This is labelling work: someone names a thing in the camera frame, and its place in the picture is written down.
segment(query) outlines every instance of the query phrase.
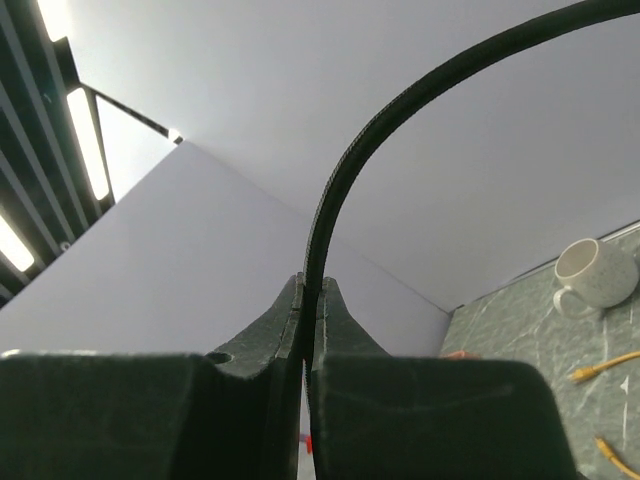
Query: yellow cable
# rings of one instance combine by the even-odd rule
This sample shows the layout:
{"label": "yellow cable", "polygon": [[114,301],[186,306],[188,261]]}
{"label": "yellow cable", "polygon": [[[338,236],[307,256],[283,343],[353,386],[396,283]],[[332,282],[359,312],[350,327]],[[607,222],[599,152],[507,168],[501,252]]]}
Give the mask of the yellow cable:
{"label": "yellow cable", "polygon": [[581,383],[595,377],[600,372],[603,372],[608,368],[615,367],[622,362],[626,362],[627,360],[632,360],[634,358],[640,358],[640,351],[627,353],[620,357],[614,358],[613,360],[601,363],[600,365],[579,368],[574,371],[569,378],[571,378],[571,380],[573,380],[575,383]]}
{"label": "yellow cable", "polygon": [[618,469],[622,473],[624,473],[630,478],[633,478],[634,480],[640,480],[640,475],[638,475],[636,472],[634,472],[629,467],[627,467],[624,463],[622,463],[622,460],[618,458],[616,453],[613,451],[613,448],[609,446],[609,444],[604,440],[604,438],[596,437],[596,445],[598,446],[598,449],[602,452],[602,454],[605,457],[607,457],[607,460],[609,460],[616,467],[618,467]]}

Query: speckled mug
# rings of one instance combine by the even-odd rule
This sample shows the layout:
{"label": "speckled mug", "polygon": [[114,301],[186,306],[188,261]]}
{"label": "speckled mug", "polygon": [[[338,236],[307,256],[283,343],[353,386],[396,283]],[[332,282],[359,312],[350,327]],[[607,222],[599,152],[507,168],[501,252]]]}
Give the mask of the speckled mug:
{"label": "speckled mug", "polygon": [[[553,304],[561,315],[572,319],[620,303],[638,284],[638,267],[633,256],[593,238],[569,245],[558,258],[555,273],[564,287],[553,296]],[[586,307],[579,312],[567,311],[562,304],[565,295],[579,298]]]}

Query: black cable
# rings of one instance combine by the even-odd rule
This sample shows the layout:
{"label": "black cable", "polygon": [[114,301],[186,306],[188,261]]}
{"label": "black cable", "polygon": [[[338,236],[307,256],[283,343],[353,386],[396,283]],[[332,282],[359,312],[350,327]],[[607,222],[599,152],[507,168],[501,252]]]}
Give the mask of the black cable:
{"label": "black cable", "polygon": [[[400,125],[450,88],[504,58],[565,33],[638,12],[640,0],[586,0],[534,18],[456,55],[373,117],[338,162],[313,220],[305,258],[301,315],[309,335],[313,335],[327,251],[340,208],[367,160]],[[308,362],[311,360],[308,355],[306,358]]]}

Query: cable connector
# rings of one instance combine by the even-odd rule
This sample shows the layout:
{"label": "cable connector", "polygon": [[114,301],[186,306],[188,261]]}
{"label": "cable connector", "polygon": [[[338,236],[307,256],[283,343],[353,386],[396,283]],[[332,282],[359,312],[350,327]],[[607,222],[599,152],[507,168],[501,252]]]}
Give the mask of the cable connector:
{"label": "cable connector", "polygon": [[595,437],[596,446],[598,450],[602,452],[602,454],[607,457],[607,460],[611,460],[612,458],[616,458],[616,454],[613,451],[613,448],[609,446],[606,440],[602,437]]}
{"label": "cable connector", "polygon": [[569,378],[574,383],[582,383],[592,379],[593,377],[599,374],[600,374],[600,370],[597,370],[595,367],[582,367],[575,370],[569,376]]}

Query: countertop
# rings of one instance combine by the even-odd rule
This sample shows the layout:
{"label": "countertop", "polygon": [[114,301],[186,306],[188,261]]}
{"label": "countertop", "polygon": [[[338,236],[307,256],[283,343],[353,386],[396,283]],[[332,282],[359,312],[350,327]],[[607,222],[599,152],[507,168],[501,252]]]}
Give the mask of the countertop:
{"label": "countertop", "polygon": [[[640,231],[610,243],[636,254]],[[559,288],[553,267],[548,267],[459,308],[443,354],[464,349],[537,367],[554,392],[578,469],[590,480],[628,479],[600,453],[593,437],[604,436],[640,472],[640,359],[578,385],[568,375],[640,350],[640,293],[636,289],[603,318],[569,320],[553,307]]]}

